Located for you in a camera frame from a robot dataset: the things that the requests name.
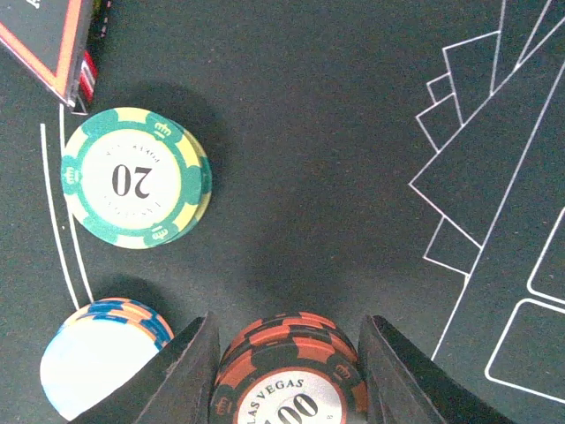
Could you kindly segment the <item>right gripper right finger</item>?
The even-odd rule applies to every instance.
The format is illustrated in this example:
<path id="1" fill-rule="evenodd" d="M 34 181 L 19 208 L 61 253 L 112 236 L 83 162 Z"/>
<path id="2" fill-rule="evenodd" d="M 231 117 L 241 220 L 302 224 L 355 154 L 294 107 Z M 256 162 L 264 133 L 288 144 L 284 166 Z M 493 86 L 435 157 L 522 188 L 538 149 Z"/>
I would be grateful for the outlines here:
<path id="1" fill-rule="evenodd" d="M 384 317 L 365 316 L 358 356 L 369 423 L 510 423 L 455 382 Z"/>

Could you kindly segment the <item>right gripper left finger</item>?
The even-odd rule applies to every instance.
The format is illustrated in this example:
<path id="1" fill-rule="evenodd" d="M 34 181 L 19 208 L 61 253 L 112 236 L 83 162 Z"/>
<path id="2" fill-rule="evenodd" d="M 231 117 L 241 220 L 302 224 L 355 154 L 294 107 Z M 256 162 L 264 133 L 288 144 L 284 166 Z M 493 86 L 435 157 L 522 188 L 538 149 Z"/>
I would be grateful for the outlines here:
<path id="1" fill-rule="evenodd" d="M 207 423 L 220 359 L 219 321 L 194 319 L 132 379 L 75 423 Z"/>

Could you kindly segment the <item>blue chips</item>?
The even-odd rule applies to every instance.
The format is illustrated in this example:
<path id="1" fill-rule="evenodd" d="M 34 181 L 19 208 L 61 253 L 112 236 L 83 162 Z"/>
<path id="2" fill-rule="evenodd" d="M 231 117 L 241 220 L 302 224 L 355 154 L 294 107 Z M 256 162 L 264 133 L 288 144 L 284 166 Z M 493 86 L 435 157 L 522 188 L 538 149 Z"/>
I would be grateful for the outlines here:
<path id="1" fill-rule="evenodd" d="M 175 335 L 166 320 L 137 300 L 99 299 L 70 315 L 40 363 L 43 391 L 68 421 L 133 378 Z"/>

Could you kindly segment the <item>red chips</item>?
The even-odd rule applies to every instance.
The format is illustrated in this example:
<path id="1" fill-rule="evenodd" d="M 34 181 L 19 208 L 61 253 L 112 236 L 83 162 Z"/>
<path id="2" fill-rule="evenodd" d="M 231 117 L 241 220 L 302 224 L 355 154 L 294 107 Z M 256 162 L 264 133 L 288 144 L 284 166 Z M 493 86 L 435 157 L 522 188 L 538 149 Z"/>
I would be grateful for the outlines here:
<path id="1" fill-rule="evenodd" d="M 242 329 L 225 350 L 211 423 L 365 423 L 358 353 L 323 316 L 282 313 Z"/>

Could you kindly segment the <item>green chips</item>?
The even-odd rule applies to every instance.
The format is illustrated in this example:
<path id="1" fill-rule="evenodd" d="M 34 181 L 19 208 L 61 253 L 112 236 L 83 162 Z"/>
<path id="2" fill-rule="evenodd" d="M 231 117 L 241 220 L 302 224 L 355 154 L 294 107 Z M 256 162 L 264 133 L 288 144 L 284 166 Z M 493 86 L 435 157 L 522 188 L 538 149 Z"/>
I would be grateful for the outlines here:
<path id="1" fill-rule="evenodd" d="M 205 150 L 183 126 L 119 107 L 91 116 L 64 144 L 61 184 L 69 212 L 98 239 L 148 249 L 199 223 L 213 178 Z"/>

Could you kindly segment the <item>red triangular all-in button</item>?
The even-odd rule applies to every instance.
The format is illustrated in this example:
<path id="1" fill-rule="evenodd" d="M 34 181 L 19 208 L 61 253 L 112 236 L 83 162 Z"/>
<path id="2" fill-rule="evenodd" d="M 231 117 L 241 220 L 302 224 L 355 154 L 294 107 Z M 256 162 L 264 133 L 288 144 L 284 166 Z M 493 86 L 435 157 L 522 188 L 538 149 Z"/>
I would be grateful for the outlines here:
<path id="1" fill-rule="evenodd" d="M 110 1 L 2 1 L 1 43 L 72 113 L 85 116 Z"/>

